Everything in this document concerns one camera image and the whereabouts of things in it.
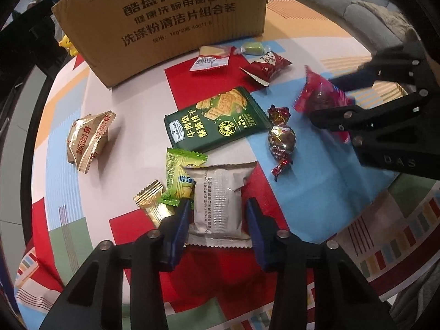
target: cracker image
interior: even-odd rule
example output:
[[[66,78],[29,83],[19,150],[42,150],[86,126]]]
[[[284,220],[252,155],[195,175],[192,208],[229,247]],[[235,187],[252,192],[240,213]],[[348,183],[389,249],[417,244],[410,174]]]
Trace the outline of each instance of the cracker image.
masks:
[[[246,98],[242,96],[242,94],[238,90],[232,89],[226,93],[232,95],[234,97],[234,102],[237,103],[238,105],[242,107],[245,107],[247,105]]]
[[[206,109],[211,105],[211,98],[204,99],[195,105],[195,109]]]
[[[222,115],[231,116],[232,103],[234,102],[234,96],[231,94],[223,93],[220,94],[217,106],[214,108],[216,112]]]
[[[208,119],[211,119],[211,120],[217,119],[220,115],[221,115],[221,113],[216,112],[215,108],[211,108],[205,114],[203,114],[203,116],[205,118],[208,118]]]

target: yellow toy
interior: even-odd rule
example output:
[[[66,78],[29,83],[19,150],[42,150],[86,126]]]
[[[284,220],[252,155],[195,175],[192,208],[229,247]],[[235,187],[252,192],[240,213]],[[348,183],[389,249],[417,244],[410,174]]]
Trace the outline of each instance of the yellow toy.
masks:
[[[58,43],[58,46],[64,47],[66,50],[68,50],[72,57],[75,57],[78,54],[78,50],[72,44],[72,42],[70,41],[69,37],[67,37],[67,35],[64,35],[62,40]]]

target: red candy wrapper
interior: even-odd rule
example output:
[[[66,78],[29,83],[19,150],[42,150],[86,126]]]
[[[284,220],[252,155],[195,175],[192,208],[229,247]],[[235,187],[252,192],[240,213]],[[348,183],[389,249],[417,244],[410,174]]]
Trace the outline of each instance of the red candy wrapper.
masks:
[[[269,120],[273,124],[269,131],[269,150],[272,156],[278,161],[278,165],[272,170],[275,181],[278,175],[288,165],[292,164],[292,152],[295,150],[296,135],[292,128],[287,126],[290,118],[288,107],[276,108],[273,104],[268,109]]]
[[[241,69],[258,83],[267,87],[274,74],[291,64],[292,62],[278,56],[275,52],[267,52],[261,58]]]
[[[327,79],[314,73],[308,65],[305,66],[305,74],[305,86],[293,105],[297,112],[308,115],[314,110],[354,104],[353,99],[348,98],[343,91]],[[336,131],[334,134],[344,143],[350,141],[350,135],[347,131]]]

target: fortune biscuits package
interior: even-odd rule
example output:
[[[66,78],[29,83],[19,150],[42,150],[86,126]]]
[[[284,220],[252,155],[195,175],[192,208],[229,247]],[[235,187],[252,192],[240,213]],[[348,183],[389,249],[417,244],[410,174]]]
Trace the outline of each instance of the fortune biscuits package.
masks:
[[[174,148],[204,153],[271,123],[249,92],[236,87],[165,116],[165,127]]]
[[[67,161],[87,174],[90,162],[97,157],[108,140],[108,127],[116,114],[108,111],[87,115],[73,122],[67,136]]]
[[[188,244],[208,247],[252,247],[243,231],[241,188],[257,162],[185,167],[195,181],[194,222]]]

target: colorful patterned tablecloth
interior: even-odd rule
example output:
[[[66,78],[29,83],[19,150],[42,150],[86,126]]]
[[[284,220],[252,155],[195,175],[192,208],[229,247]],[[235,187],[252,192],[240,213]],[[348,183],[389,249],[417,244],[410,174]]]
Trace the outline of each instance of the colorful patterned tablecloth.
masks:
[[[398,292],[438,259],[434,240],[440,232],[439,184],[401,175],[388,187],[394,173],[361,167],[350,145],[315,130],[292,110],[304,85],[304,65],[330,77],[356,69],[370,59],[369,52],[336,24],[294,0],[269,0],[265,33],[255,40],[292,61],[268,88],[239,70],[253,60],[241,55],[231,56],[227,69],[193,75],[188,71],[197,55],[193,52],[113,90],[107,90],[80,57],[59,72],[35,145],[33,239],[15,281],[15,296],[29,329],[39,327],[99,242],[131,242],[153,228],[144,211],[136,209],[133,196],[156,178],[165,181],[170,143],[164,115],[237,85],[252,92],[263,109],[272,103],[289,106],[289,124],[298,136],[292,169],[277,183],[270,173],[275,161],[265,133],[208,153],[209,164],[258,160],[243,189],[244,200],[256,197],[265,214],[304,240],[334,237],[382,298]],[[242,42],[229,44],[238,47]],[[394,83],[381,82],[352,95],[369,108],[402,93]],[[109,143],[87,175],[78,173],[66,161],[68,130],[75,119],[107,110],[117,114]],[[124,329],[129,328],[129,282],[126,271]],[[271,317],[275,283],[276,275],[263,273],[250,249],[189,246],[176,270],[161,274],[169,328],[263,330]],[[311,272],[308,284],[312,328]]]

